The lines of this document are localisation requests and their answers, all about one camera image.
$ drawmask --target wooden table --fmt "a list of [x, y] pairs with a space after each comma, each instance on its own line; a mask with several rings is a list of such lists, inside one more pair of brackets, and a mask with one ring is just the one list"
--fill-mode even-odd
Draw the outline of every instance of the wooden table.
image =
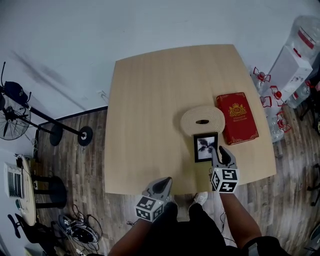
[[244, 92], [259, 138], [226, 146], [240, 184], [276, 174], [273, 146], [259, 95], [233, 45], [199, 45], [141, 54], [115, 63], [105, 136], [105, 191], [140, 194], [154, 179], [173, 178], [172, 194], [211, 191], [211, 162], [194, 162], [193, 139], [180, 119], [190, 108]]

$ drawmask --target red book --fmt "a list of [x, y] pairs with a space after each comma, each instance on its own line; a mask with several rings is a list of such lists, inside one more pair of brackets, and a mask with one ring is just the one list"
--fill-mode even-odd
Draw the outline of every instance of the red book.
[[254, 117], [244, 92], [216, 97], [217, 107], [225, 118], [224, 138], [228, 145], [259, 137]]

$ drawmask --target picture frame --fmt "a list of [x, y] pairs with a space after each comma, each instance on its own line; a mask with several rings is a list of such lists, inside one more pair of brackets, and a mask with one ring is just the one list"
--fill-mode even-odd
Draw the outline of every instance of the picture frame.
[[218, 133], [204, 133], [193, 135], [195, 163], [212, 160], [213, 148], [218, 148]]

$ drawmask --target sneaker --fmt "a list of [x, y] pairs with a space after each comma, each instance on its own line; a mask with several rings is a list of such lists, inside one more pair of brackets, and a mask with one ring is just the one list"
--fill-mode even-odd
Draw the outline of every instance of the sneaker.
[[172, 194], [168, 195], [165, 200], [167, 203], [171, 202], [171, 203], [178, 205], [177, 202], [175, 201], [175, 197]]
[[207, 201], [208, 199], [208, 192], [201, 192], [201, 193], [197, 193], [194, 197], [194, 201], [193, 203], [190, 205], [193, 206], [194, 204], [200, 204], [200, 205], [204, 205], [204, 203]]

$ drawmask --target white box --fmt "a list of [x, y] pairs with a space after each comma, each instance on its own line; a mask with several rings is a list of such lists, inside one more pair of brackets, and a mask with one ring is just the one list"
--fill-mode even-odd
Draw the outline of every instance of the white box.
[[239, 184], [239, 169], [214, 168], [211, 183], [219, 193], [234, 193]]
[[164, 212], [164, 201], [141, 195], [134, 212], [138, 218], [153, 222]]
[[297, 55], [291, 47], [285, 45], [273, 67], [270, 84], [277, 86], [282, 93], [281, 99], [286, 101], [306, 80], [312, 71], [310, 63]]

